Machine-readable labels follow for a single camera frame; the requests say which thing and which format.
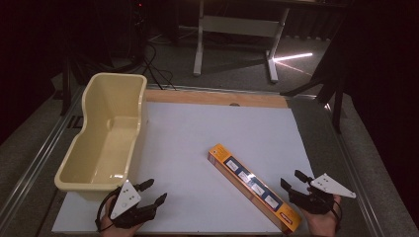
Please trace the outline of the wooden board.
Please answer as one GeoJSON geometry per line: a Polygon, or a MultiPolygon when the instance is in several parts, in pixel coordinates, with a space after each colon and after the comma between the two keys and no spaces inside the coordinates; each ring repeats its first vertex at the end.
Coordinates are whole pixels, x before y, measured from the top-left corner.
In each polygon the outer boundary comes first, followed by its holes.
{"type": "Polygon", "coordinates": [[[277,95],[172,90],[146,90],[145,95],[148,102],[159,103],[235,105],[276,109],[286,109],[288,107],[286,99],[277,95]]]}

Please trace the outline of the cream plastic tub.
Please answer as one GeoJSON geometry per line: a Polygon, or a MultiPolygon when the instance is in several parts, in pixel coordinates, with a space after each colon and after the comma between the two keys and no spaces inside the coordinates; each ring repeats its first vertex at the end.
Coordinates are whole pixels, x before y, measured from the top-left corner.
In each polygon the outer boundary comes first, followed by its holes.
{"type": "Polygon", "coordinates": [[[98,73],[90,79],[81,100],[82,128],[54,177],[58,189],[91,197],[127,180],[148,121],[146,85],[137,74],[98,73]]]}

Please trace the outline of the black stand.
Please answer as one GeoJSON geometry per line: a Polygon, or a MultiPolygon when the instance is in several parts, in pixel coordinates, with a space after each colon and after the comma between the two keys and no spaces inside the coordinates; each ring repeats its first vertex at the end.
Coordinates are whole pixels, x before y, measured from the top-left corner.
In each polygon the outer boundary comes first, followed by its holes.
{"type": "Polygon", "coordinates": [[[84,69],[79,62],[79,54],[68,50],[63,59],[62,67],[62,107],[61,115],[64,116],[71,106],[71,76],[74,76],[79,85],[85,84],[84,69]]]}
{"type": "Polygon", "coordinates": [[[331,98],[334,98],[332,124],[337,133],[341,132],[340,117],[345,79],[348,74],[345,55],[342,53],[342,39],[340,32],[333,37],[308,83],[281,93],[282,96],[294,97],[303,91],[322,84],[322,88],[315,99],[319,104],[325,106],[331,98]]]}

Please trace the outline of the person's right hand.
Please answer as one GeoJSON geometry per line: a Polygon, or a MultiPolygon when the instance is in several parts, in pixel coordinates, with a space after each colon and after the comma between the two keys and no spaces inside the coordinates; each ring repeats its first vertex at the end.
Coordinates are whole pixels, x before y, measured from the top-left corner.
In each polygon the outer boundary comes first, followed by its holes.
{"type": "Polygon", "coordinates": [[[299,210],[306,219],[311,237],[336,237],[337,228],[340,225],[342,210],[341,197],[334,195],[333,210],[326,214],[312,214],[303,208],[299,210]]]}

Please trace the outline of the white metal table frame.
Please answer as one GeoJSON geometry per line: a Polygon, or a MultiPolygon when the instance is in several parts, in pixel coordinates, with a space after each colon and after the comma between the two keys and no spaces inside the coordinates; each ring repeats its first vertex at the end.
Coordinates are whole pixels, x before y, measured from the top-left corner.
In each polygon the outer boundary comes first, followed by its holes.
{"type": "Polygon", "coordinates": [[[266,62],[270,80],[273,83],[278,83],[279,76],[275,56],[289,11],[289,8],[281,10],[278,21],[211,16],[205,14],[205,0],[199,0],[198,44],[193,74],[195,76],[200,76],[202,74],[204,32],[263,37],[271,38],[273,40],[271,48],[266,51],[266,62]]]}

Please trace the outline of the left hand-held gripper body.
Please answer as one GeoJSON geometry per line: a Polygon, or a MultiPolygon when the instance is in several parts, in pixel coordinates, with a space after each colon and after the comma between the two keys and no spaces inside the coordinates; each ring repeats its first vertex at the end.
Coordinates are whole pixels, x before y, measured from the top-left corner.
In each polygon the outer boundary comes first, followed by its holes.
{"type": "Polygon", "coordinates": [[[111,202],[109,217],[117,228],[129,229],[152,220],[156,215],[156,209],[137,206],[141,195],[133,186],[130,181],[125,181],[116,199],[111,202]]]}

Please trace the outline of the black equipment tower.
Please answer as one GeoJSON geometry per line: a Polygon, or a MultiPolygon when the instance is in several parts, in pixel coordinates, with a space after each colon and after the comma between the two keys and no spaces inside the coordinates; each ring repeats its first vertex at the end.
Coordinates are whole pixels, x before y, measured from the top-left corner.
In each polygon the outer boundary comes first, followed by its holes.
{"type": "Polygon", "coordinates": [[[148,1],[128,0],[128,4],[128,58],[134,63],[140,63],[148,35],[148,1]]]}

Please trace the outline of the long orange box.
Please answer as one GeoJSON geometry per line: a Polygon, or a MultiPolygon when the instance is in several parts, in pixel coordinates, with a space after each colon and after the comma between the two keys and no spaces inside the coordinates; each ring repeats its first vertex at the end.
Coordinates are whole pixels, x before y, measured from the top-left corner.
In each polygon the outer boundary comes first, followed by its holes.
{"type": "Polygon", "coordinates": [[[222,144],[209,150],[208,160],[283,233],[292,234],[302,217],[222,144]]]}

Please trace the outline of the metal rail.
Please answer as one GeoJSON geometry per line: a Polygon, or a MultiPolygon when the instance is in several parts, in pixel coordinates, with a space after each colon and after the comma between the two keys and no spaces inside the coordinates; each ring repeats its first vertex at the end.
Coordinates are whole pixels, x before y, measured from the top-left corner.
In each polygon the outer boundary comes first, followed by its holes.
{"type": "Polygon", "coordinates": [[[48,99],[0,146],[0,236],[8,229],[44,165],[70,124],[85,87],[70,97],[61,114],[61,103],[48,99]]]}
{"type": "Polygon", "coordinates": [[[364,179],[367,168],[364,161],[369,162],[372,159],[361,154],[362,149],[358,147],[358,141],[350,137],[351,130],[346,129],[344,125],[344,123],[341,123],[340,131],[337,131],[334,126],[332,126],[332,130],[335,132],[335,138],[338,141],[338,147],[343,156],[346,177],[356,193],[356,201],[365,220],[370,237],[383,237],[382,228],[377,219],[377,212],[369,196],[371,189],[367,187],[367,181],[370,178],[366,177],[364,179]]]}

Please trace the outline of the person's left hand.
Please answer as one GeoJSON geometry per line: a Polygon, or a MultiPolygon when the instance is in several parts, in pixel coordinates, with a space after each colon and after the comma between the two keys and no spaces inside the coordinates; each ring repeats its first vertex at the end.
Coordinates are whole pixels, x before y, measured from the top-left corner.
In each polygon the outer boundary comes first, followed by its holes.
{"type": "Polygon", "coordinates": [[[101,218],[101,237],[133,237],[137,230],[141,227],[141,224],[135,225],[130,229],[117,228],[111,219],[104,215],[101,218]]]}

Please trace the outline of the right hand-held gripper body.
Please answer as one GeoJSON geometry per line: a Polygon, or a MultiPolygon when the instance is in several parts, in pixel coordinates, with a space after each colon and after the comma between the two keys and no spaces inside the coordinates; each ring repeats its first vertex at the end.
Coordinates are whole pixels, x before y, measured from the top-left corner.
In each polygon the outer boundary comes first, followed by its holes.
{"type": "Polygon", "coordinates": [[[355,192],[332,179],[326,173],[308,184],[309,194],[295,191],[294,197],[289,197],[290,202],[312,214],[326,214],[333,209],[334,195],[346,198],[356,198],[355,192]]]}

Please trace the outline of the white sheet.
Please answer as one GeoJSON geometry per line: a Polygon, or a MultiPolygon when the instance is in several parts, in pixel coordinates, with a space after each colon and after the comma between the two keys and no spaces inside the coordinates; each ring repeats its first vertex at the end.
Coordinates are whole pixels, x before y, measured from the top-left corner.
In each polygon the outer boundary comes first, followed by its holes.
{"type": "MultiPolygon", "coordinates": [[[[276,234],[279,228],[208,160],[222,144],[275,192],[280,179],[309,161],[289,109],[175,103],[148,105],[143,138],[132,154],[128,180],[154,185],[143,194],[151,203],[167,194],[143,234],[276,234]]],[[[107,193],[87,197],[65,192],[53,225],[56,232],[91,233],[107,193]]]]}

